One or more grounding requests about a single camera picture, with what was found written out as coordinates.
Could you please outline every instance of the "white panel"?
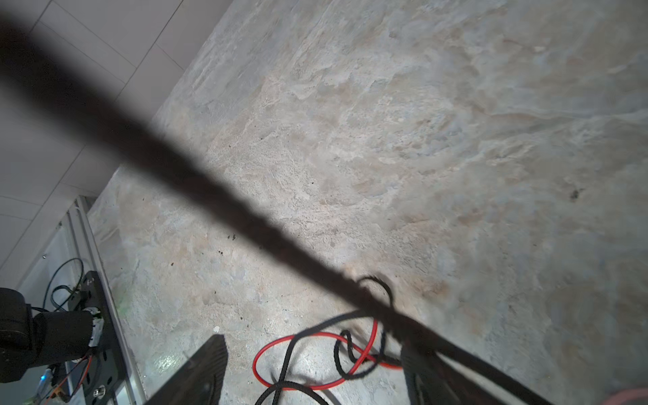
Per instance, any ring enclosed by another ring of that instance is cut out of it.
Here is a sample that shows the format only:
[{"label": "white panel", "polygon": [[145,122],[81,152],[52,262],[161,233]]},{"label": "white panel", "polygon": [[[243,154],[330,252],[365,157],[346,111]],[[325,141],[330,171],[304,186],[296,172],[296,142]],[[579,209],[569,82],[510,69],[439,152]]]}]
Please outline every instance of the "white panel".
[{"label": "white panel", "polygon": [[0,0],[0,10],[30,30],[43,14],[49,0]]},{"label": "white panel", "polygon": [[0,286],[17,288],[20,280],[56,231],[58,222],[79,195],[97,196],[96,193],[59,184],[47,199],[41,211],[28,226],[5,263],[0,268]]},{"label": "white panel", "polygon": [[102,148],[86,145],[61,182],[100,194],[119,163],[117,156]]},{"label": "white panel", "polygon": [[0,215],[15,216],[24,220],[32,220],[38,214],[40,205],[24,201],[18,201],[13,198],[0,196]]},{"label": "white panel", "polygon": [[57,0],[57,3],[138,66],[180,0]]},{"label": "white panel", "polygon": [[155,45],[137,68],[117,102],[143,121],[149,121],[182,74],[180,66]]},{"label": "white panel", "polygon": [[43,204],[83,144],[0,87],[0,196]]},{"label": "white panel", "polygon": [[46,49],[59,57],[61,62],[67,64],[89,84],[95,86],[110,99],[117,97],[119,91],[124,88],[124,82],[105,70],[97,62],[88,58],[83,52],[72,46],[71,43],[42,22],[36,24],[32,35]]},{"label": "white panel", "polygon": [[0,263],[3,263],[29,226],[29,220],[0,215]]},{"label": "white panel", "polygon": [[183,69],[225,14],[232,0],[184,0],[157,39],[157,44]]},{"label": "white panel", "polygon": [[47,7],[41,22],[122,82],[135,72],[135,66],[56,3]]}]

